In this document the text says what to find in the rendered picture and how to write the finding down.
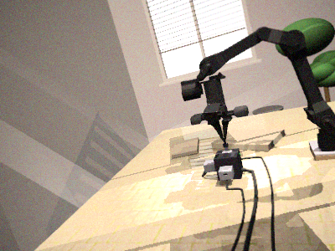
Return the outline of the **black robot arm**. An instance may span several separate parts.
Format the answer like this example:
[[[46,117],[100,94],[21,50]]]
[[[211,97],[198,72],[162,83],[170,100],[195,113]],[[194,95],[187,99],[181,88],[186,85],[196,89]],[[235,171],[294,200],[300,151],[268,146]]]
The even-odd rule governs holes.
[[[280,30],[262,26],[253,33],[231,45],[227,49],[205,57],[199,63],[199,74],[197,79],[184,80],[181,82],[183,100],[194,100],[201,98],[204,91],[206,96],[219,95],[223,93],[221,79],[225,76],[220,72],[210,76],[223,67],[229,60],[242,54],[260,42],[278,44],[291,61],[296,76],[299,79],[303,92],[307,98],[307,107],[303,108],[307,113],[307,119],[317,125],[317,144],[321,151],[335,151],[335,113],[322,98],[317,82],[307,61],[307,46],[305,36],[297,29]],[[209,80],[203,81],[207,76]],[[221,99],[208,104],[204,109],[206,121],[220,120],[222,115],[228,112],[226,104]]]

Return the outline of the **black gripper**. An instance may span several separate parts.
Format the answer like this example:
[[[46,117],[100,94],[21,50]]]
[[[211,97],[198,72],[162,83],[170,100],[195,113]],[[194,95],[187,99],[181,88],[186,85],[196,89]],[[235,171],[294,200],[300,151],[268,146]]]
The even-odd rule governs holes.
[[[206,100],[207,104],[208,104],[208,100],[212,100],[212,103],[215,103],[215,102],[218,102],[218,99],[221,99],[223,103],[225,104],[223,93],[219,95],[206,96],[206,99],[207,99]],[[248,114],[249,114],[249,111],[246,105],[237,106],[233,110],[228,110],[226,115],[221,116],[223,119],[221,121],[222,126],[223,126],[223,132],[221,130],[219,120],[210,120],[208,121],[208,125],[211,125],[217,131],[221,140],[223,141],[224,139],[226,140],[228,125],[229,125],[229,122],[233,119],[232,115],[238,118],[238,117],[247,116]],[[204,113],[195,114],[190,118],[191,125],[200,124],[202,120],[205,120]],[[223,133],[224,133],[224,136],[223,136]]]

